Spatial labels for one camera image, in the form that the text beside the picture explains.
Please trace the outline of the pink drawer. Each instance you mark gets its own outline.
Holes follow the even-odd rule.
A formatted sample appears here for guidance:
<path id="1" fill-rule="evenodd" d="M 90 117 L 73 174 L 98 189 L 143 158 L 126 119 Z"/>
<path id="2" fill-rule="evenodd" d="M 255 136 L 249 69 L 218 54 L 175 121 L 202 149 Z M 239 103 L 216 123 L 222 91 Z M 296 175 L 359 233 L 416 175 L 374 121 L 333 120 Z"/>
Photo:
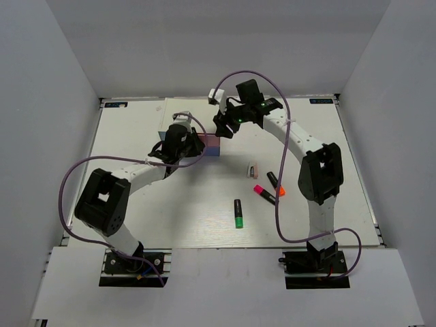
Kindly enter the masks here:
<path id="1" fill-rule="evenodd" d="M 208 147 L 220 147 L 221 139 L 214 134 L 199 134 L 199 139 Z"/>

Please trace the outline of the light blue drawer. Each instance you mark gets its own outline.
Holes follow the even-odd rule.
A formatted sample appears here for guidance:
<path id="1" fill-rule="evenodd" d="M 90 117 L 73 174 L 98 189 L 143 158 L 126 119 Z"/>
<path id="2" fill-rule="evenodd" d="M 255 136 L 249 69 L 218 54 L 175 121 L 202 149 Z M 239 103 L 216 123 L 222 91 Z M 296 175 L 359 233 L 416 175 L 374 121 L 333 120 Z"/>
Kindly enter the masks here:
<path id="1" fill-rule="evenodd" d="M 164 141 L 166 138 L 167 132 L 166 131 L 159 131 L 158 134 L 159 134 L 160 140 Z"/>

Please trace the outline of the orange highlighter black body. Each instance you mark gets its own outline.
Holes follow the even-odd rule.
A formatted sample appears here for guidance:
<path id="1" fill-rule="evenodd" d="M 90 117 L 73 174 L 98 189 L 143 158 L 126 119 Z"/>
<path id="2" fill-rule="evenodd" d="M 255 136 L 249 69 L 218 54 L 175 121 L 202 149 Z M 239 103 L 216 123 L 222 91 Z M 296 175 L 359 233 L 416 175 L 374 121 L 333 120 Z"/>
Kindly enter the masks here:
<path id="1" fill-rule="evenodd" d="M 286 194 L 284 188 L 282 186 L 278 186 L 278 179 L 277 177 L 274 175 L 273 172 L 267 172 L 266 176 L 268 178 L 268 180 L 270 181 L 270 184 L 273 186 L 274 190 L 279 190 L 279 196 L 282 197 Z"/>

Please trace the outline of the green highlighter black body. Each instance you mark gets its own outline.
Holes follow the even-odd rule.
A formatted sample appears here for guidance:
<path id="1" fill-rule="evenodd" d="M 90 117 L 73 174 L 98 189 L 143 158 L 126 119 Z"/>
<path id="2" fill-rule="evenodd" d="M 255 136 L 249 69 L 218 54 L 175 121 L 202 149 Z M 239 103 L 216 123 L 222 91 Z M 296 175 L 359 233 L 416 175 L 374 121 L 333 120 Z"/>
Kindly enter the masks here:
<path id="1" fill-rule="evenodd" d="M 237 229 L 243 228 L 243 211 L 240 199 L 234 200 L 234 221 Z"/>

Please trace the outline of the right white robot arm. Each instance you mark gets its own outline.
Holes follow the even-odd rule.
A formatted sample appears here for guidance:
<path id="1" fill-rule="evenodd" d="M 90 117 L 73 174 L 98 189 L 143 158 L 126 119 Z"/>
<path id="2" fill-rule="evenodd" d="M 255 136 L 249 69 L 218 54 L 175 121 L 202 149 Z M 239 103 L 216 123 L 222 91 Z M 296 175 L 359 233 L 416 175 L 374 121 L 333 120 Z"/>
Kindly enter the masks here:
<path id="1" fill-rule="evenodd" d="M 283 143 L 300 164 L 298 188 L 309 208 L 308 265 L 322 272 L 332 264 L 338 251 L 334 235 L 334 206 L 343 184 L 341 149 L 336 143 L 326 144 L 289 119 L 283 104 L 266 99 L 254 79 L 236 87 L 238 105 L 225 96 L 222 89 L 211 89 L 208 102 L 218 105 L 214 116 L 216 136 L 232 138 L 243 123 L 252 122 Z"/>

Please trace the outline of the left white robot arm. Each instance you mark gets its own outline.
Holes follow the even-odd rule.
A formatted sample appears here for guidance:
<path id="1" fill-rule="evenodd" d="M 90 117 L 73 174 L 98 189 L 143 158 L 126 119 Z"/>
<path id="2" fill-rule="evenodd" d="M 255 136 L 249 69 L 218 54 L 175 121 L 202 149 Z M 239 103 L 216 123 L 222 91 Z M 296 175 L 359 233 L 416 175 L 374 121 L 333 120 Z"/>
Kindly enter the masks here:
<path id="1" fill-rule="evenodd" d="M 144 247 L 124 223 L 129 197 L 168 178 L 183 159 L 200 158 L 207 146 L 208 139 L 201 138 L 194 127 L 171 124 L 144 161 L 112 172 L 101 168 L 92 171 L 74 209 L 75 218 L 102 236 L 106 246 L 121 255 L 120 262 L 128 271 L 140 270 Z"/>

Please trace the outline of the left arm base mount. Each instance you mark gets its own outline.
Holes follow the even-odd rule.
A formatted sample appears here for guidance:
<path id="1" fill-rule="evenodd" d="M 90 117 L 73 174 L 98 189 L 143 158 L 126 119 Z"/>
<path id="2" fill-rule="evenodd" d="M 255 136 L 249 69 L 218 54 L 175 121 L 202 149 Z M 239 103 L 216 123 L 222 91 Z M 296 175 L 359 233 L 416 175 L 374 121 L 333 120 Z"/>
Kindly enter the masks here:
<path id="1" fill-rule="evenodd" d="M 100 287 L 161 288 L 170 276 L 172 251 L 146 249 L 145 262 L 130 262 L 107 250 L 99 278 Z"/>

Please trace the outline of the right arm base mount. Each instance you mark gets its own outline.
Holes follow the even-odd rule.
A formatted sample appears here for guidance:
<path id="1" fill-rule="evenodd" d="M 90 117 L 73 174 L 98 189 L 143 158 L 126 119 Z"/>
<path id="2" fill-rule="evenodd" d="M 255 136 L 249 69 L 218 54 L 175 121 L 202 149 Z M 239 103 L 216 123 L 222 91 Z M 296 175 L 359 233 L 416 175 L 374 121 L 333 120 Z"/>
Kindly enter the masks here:
<path id="1" fill-rule="evenodd" d="M 347 263 L 342 251 L 327 259 L 323 268 L 315 268 L 306 251 L 286 251 L 278 259 L 284 269 L 287 290 L 333 290 L 349 289 Z"/>

